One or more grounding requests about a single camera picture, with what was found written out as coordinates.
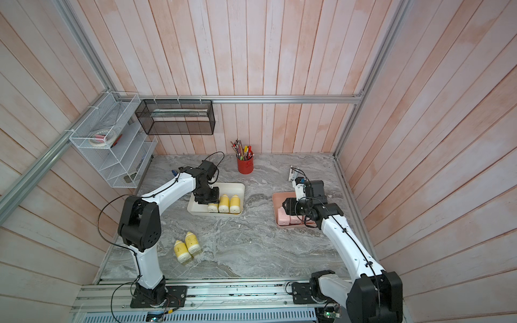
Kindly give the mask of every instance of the wire rack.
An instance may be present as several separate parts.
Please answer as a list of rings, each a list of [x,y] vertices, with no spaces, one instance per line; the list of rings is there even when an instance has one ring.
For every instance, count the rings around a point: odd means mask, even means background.
[[[136,188],[158,143],[139,122],[128,124],[139,104],[136,93],[108,93],[70,137],[111,187]]]

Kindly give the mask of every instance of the marble table surface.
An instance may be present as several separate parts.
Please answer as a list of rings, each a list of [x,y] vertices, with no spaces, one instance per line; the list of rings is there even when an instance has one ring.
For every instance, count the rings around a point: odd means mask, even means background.
[[[209,160],[219,161],[220,154]],[[139,195],[149,192],[174,176],[180,166],[197,167],[206,155],[155,157],[143,179]],[[169,207],[161,217],[162,235],[158,241],[161,270],[168,279],[193,278],[308,278],[312,272],[330,269],[342,278],[349,274],[330,240],[318,229],[282,229],[275,223],[271,196],[292,192],[287,180],[289,166],[302,169],[309,179],[323,180],[330,203],[337,203],[350,226],[349,207],[339,186],[333,157],[328,154],[256,154],[254,171],[237,171],[234,155],[219,165],[220,182],[239,182],[246,186],[241,217],[193,216],[187,212],[190,194]],[[191,231],[197,235],[203,252],[180,264],[174,254],[176,239],[185,240]],[[129,251],[114,247],[101,279],[133,279],[136,269]]]

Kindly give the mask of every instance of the pink wooden wall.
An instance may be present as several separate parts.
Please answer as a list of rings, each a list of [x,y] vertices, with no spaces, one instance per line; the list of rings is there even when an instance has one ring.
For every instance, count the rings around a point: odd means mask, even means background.
[[[0,194],[95,100],[104,86],[49,0],[0,1]],[[60,322],[109,244],[97,215],[115,190],[72,148],[0,228],[2,321]],[[123,201],[100,229],[113,239]]]
[[[415,322],[517,321],[517,1],[415,1],[340,162]]]
[[[141,95],[358,93],[400,0],[71,0],[117,90]],[[331,152],[348,104],[216,105],[213,136],[161,154]]]

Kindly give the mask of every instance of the black wire mesh basket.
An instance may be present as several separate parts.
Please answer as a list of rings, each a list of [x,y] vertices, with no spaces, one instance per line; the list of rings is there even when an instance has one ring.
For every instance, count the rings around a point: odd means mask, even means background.
[[[216,126],[210,100],[145,99],[135,114],[150,135],[211,135]]]

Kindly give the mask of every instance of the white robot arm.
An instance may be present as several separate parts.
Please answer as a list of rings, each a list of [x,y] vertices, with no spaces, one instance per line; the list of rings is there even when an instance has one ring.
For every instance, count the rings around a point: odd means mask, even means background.
[[[345,263],[352,282],[326,270],[312,274],[310,289],[318,301],[334,300],[345,306],[352,322],[402,321],[402,281],[395,272],[386,272],[362,245],[341,209],[327,203],[323,182],[309,181],[305,174],[291,167],[296,198],[286,201],[289,215],[312,220],[330,239]]]
[[[163,306],[168,290],[160,270],[156,243],[161,235],[160,215],[183,195],[193,192],[200,204],[216,203],[219,188],[209,182],[217,167],[203,161],[197,168],[184,167],[172,180],[141,197],[130,196],[124,203],[118,234],[133,251],[139,270],[134,298],[143,306]],[[296,198],[287,214],[313,220],[330,239],[350,273],[352,283],[332,271],[312,274],[310,289],[318,301],[334,300],[346,306],[353,323],[402,320],[402,282],[394,272],[386,273],[350,229],[341,209],[327,203],[322,181],[290,178]]]
[[[156,250],[161,235],[160,216],[190,192],[200,204],[216,203],[219,188],[209,186],[216,171],[217,167],[206,160],[197,168],[183,167],[175,178],[159,188],[141,197],[130,196],[124,202],[118,234],[133,251],[133,260],[139,271],[135,290],[139,303],[162,306],[168,292]]]

